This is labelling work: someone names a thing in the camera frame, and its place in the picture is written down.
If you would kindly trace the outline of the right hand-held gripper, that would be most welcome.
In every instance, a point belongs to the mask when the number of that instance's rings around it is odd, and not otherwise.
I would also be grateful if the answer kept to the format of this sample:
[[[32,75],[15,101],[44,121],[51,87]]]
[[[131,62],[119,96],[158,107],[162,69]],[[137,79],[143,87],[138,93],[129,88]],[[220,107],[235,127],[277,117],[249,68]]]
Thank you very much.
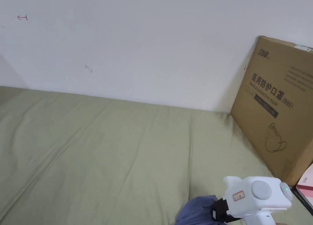
[[[223,181],[226,190],[223,198],[213,204],[214,221],[234,218],[242,219],[246,225],[275,225],[272,214],[292,207],[293,194],[278,178],[226,176]]]

